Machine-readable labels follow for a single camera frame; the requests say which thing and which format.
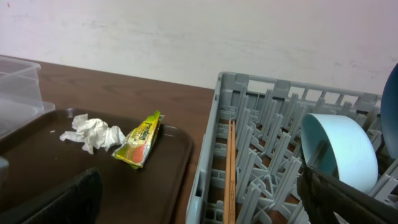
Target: yellow wrapper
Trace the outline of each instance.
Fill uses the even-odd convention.
[[[127,162],[135,169],[142,168],[155,142],[162,118],[159,110],[155,111],[155,115],[147,117],[138,128],[127,135],[123,145],[113,153],[113,157]]]

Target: clear plastic container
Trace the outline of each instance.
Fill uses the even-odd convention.
[[[55,109],[42,101],[39,70],[37,63],[0,57],[0,138]]]

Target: brown tray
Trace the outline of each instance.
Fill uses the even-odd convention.
[[[96,223],[168,223],[192,140],[184,131],[162,125],[144,168],[134,170],[111,156],[117,146],[90,155],[81,150],[83,143],[60,141],[64,131],[72,131],[73,117],[85,113],[89,119],[100,118],[109,126],[119,126],[124,134],[145,120],[78,109],[57,110],[6,136],[0,140],[0,154],[10,163],[5,184],[8,193],[0,201],[0,212],[97,167],[104,192]]]

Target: white wall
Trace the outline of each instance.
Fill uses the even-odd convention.
[[[397,11],[396,0],[0,0],[0,54],[207,88],[228,70],[382,93]]]

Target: crumpled paper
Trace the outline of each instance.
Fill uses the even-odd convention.
[[[88,119],[87,114],[78,115],[73,119],[72,128],[76,131],[65,131],[60,140],[66,139],[85,143],[84,151],[94,154],[93,148],[105,148],[105,151],[114,145],[121,144],[126,138],[118,126],[108,127],[101,119]]]

